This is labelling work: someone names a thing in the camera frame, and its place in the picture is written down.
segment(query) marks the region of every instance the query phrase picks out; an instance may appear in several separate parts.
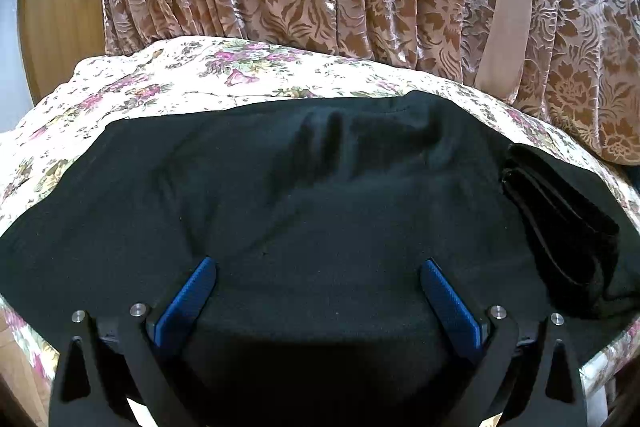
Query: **wooden floor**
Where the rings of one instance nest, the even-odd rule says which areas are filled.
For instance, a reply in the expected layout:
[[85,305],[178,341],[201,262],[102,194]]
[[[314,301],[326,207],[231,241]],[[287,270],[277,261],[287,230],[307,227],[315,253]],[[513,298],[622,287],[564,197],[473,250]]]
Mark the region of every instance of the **wooden floor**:
[[23,416],[17,423],[46,427],[49,411],[49,386],[29,364],[27,357],[14,341],[10,329],[0,311],[0,409],[7,409],[7,416]]

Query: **white floral fabric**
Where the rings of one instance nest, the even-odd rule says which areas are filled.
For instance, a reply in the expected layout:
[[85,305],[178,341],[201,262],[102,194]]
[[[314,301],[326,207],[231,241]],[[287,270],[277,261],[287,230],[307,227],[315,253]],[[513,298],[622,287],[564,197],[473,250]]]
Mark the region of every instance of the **white floral fabric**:
[[[400,96],[415,89],[451,100],[514,142],[595,172],[640,230],[640,196],[618,170],[563,131],[477,89],[429,73],[276,44],[180,37],[155,42],[130,57],[83,60],[68,83],[29,111],[15,130],[0,135],[0,234],[53,190],[112,121],[271,100]],[[52,378],[55,350],[2,298],[0,308],[10,314],[14,336],[32,365],[43,378]],[[639,348],[640,317],[582,368],[587,395]]]

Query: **metal screw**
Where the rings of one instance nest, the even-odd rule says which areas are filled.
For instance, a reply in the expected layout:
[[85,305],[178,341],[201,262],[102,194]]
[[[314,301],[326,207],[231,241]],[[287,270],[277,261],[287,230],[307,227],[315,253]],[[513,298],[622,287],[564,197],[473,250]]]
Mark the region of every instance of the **metal screw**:
[[86,313],[84,313],[82,310],[78,310],[77,312],[73,312],[73,314],[71,315],[71,321],[78,324],[84,321],[85,317]]
[[562,315],[559,313],[552,313],[551,322],[553,322],[553,324],[555,324],[556,326],[562,326],[564,324],[564,317],[562,317]]
[[507,310],[505,310],[502,306],[491,306],[490,310],[491,316],[494,319],[503,319],[507,316]]
[[146,304],[142,302],[135,303],[130,309],[129,314],[132,317],[140,317],[146,313]]

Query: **wooden door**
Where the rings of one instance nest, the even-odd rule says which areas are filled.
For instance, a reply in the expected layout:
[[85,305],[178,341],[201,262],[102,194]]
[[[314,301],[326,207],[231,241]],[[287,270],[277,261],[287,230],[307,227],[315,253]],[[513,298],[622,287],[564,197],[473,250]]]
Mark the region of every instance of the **wooden door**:
[[100,0],[18,0],[18,30],[34,103],[67,82],[80,60],[104,55]]

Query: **black cloth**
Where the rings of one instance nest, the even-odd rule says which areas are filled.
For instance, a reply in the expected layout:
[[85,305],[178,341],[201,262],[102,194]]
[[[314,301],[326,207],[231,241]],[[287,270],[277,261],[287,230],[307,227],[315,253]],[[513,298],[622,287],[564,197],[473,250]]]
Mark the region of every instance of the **black cloth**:
[[[420,92],[117,121],[0,238],[0,289],[60,349],[74,310],[153,303],[210,255],[218,283],[180,363],[218,419],[324,425],[411,403],[428,415],[454,357],[420,289],[423,261],[454,267],[483,309],[540,320],[562,308],[503,192],[512,145]],[[535,154],[615,222],[617,260],[596,292],[628,301],[638,233],[596,174]],[[569,306],[580,363],[632,308]]]

